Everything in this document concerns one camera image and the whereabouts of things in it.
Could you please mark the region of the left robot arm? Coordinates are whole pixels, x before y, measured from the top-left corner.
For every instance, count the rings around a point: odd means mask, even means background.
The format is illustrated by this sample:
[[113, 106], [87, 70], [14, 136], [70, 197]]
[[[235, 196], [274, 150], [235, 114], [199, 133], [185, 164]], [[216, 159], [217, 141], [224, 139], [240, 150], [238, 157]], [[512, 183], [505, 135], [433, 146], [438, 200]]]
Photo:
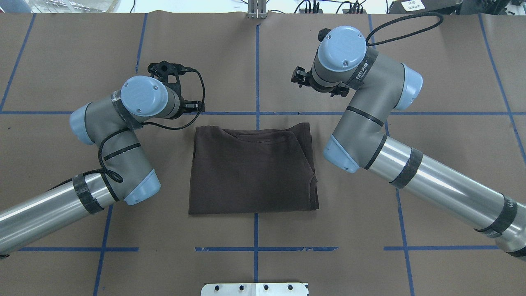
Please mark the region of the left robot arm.
[[15, 200], [34, 184], [68, 181], [1, 214], [1, 258], [120, 201], [135, 206], [115, 227], [117, 239], [147, 252], [179, 250], [196, 231], [183, 224], [179, 186], [189, 189], [190, 130], [154, 148], [167, 133], [139, 142], [132, 126], [184, 112], [179, 93], [148, 76], [110, 89], [100, 78], [16, 77], [1, 101], [1, 197]]

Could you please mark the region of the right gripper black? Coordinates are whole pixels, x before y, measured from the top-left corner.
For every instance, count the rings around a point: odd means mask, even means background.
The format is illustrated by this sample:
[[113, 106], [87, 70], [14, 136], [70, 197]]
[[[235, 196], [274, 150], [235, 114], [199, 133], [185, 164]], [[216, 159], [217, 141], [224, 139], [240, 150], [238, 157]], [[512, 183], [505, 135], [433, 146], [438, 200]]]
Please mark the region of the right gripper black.
[[299, 88], [303, 86], [311, 86], [314, 90], [320, 93], [331, 93], [331, 94], [341, 94], [343, 88], [341, 88], [338, 82], [325, 82], [321, 80], [320, 82], [316, 77], [311, 76], [309, 72], [306, 72], [300, 66], [297, 66], [293, 71], [293, 77], [291, 77], [291, 82], [299, 85]]

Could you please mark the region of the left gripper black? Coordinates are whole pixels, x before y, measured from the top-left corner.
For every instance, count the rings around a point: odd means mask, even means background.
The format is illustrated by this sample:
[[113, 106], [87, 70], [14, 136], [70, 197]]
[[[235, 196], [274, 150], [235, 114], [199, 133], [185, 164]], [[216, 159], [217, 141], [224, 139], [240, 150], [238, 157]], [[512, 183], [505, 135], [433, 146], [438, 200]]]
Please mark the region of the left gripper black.
[[185, 99], [179, 100], [179, 109], [177, 111], [177, 116], [180, 117], [183, 114], [191, 114], [203, 111], [204, 103], [203, 101], [188, 101]]

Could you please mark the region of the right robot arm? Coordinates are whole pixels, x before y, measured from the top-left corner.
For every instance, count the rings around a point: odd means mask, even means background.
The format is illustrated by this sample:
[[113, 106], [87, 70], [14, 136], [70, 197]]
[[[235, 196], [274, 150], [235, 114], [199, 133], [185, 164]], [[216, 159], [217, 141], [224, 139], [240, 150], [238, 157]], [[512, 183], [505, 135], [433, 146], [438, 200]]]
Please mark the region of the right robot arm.
[[351, 95], [323, 150], [466, 223], [525, 260], [525, 147], [483, 35], [441, 29], [396, 53], [357, 28], [325, 28], [314, 61], [291, 79]]

